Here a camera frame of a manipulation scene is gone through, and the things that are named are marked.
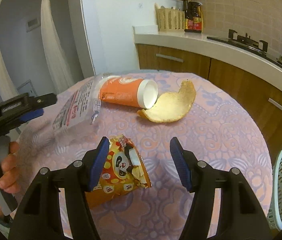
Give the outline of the dark sauce bottle red label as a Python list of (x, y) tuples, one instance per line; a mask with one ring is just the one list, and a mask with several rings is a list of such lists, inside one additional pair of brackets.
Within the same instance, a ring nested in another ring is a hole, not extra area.
[(184, 0), (184, 31), (191, 33), (202, 33), (203, 31), (203, 15), (202, 3), (195, 0)]

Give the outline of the black gas stove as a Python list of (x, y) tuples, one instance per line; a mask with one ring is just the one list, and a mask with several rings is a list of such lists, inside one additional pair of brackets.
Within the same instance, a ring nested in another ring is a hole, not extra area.
[(274, 54), (271, 54), (268, 50), (268, 43), (264, 40), (255, 41), (251, 39), (248, 34), (241, 36), (233, 29), (229, 29), (228, 37), (207, 36), (207, 39), (246, 50), (252, 54), (262, 57), (282, 69), (282, 56), (275, 56)]

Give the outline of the beige woven basket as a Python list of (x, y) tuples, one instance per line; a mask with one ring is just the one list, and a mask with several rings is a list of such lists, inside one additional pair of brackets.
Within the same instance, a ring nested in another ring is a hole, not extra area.
[(185, 26), (185, 12), (176, 10), (174, 7), (159, 7), (155, 3), (158, 31), (161, 33), (183, 33)]

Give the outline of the wooden cabinet door right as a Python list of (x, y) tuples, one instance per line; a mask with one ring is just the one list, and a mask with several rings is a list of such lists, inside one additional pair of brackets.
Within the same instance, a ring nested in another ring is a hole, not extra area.
[(260, 129), (274, 163), (282, 150), (282, 111), (268, 102), (268, 98), (282, 105), (282, 92), (257, 76), (216, 59), (211, 59), (209, 81), (249, 113)]

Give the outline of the white kitchen countertop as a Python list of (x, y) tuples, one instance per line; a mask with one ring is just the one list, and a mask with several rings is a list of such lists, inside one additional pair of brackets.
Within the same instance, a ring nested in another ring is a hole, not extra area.
[(159, 32), (156, 25), (134, 26), (134, 42), (200, 54), (236, 66), (273, 85), (282, 92), (282, 68), (258, 55), (198, 33)]

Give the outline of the white tied curtain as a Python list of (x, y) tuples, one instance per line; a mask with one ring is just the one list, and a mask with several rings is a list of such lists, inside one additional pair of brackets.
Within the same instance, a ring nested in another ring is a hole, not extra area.
[(56, 31), (50, 0), (41, 1), (41, 36), (53, 85), (58, 93), (62, 93), (74, 85), (74, 79)]

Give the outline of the wooden cabinet door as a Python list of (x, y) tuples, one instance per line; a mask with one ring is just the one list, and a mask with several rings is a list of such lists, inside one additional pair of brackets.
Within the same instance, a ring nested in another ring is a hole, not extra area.
[(211, 59), (209, 81), (249, 113), (260, 129), (274, 163), (282, 150), (282, 111), (268, 102), (268, 98), (282, 105), (282, 92), (257, 76), (216, 59)]
[(208, 79), (211, 58), (174, 48), (137, 44), (140, 69), (194, 73)]

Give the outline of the pink floral tablecloth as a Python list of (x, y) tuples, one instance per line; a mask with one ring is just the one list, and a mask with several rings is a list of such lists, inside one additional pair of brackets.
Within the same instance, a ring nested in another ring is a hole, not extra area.
[(152, 79), (160, 93), (177, 91), (184, 80), (196, 89), (191, 110), (181, 120), (156, 124), (141, 118), (136, 108), (105, 104), (96, 125), (82, 124), (55, 134), (53, 121), (82, 83), (59, 94), (55, 105), (25, 127), (19, 137), (17, 166), (25, 192), (40, 168), (58, 170), (81, 159), (102, 137), (124, 135), (142, 156), (152, 186), (113, 199), (92, 210), (102, 239), (178, 239), (193, 195), (181, 184), (169, 152), (177, 137), (197, 159), (220, 170), (238, 168), (249, 182), (264, 211), (272, 195), (272, 164), (262, 133), (231, 96), (208, 80), (191, 73), (142, 72), (135, 78)]

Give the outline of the clear printed plastic bag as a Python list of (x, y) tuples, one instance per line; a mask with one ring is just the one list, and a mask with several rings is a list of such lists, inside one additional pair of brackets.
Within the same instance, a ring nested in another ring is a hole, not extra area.
[(56, 134), (68, 132), (81, 123), (95, 125), (101, 112), (100, 90), (116, 75), (100, 74), (86, 81), (64, 104), (53, 122)]

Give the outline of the white refrigerator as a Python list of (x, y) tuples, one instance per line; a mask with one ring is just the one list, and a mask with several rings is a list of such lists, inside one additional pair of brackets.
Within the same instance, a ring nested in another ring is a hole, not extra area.
[(139, 70), (134, 32), (157, 30), (155, 5), (180, 0), (68, 0), (80, 67), (85, 78)]

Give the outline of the orange paper cup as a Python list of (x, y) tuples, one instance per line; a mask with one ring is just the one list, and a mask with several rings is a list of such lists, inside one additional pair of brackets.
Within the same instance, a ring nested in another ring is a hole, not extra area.
[(150, 109), (158, 98), (158, 85), (149, 79), (110, 76), (100, 82), (101, 101)]

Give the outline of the wooden cabinet door left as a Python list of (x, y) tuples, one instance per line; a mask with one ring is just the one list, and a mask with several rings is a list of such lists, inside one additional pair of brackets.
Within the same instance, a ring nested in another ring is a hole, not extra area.
[(211, 58), (174, 48), (137, 44), (140, 69), (194, 73), (208, 79)]

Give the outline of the pomelo peel piece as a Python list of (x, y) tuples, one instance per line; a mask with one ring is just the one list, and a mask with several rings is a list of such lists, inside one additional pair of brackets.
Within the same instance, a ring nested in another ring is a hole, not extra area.
[(163, 93), (153, 107), (138, 110), (137, 114), (154, 123), (176, 122), (191, 110), (195, 98), (194, 84), (190, 80), (184, 80), (178, 92)]

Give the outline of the orange panda snack packet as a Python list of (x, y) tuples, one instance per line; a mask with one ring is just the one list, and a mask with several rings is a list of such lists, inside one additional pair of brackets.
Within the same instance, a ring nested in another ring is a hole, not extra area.
[(138, 188), (150, 187), (151, 180), (136, 146), (120, 135), (110, 139), (101, 177), (93, 191), (86, 193), (86, 199), (89, 207), (94, 208)]

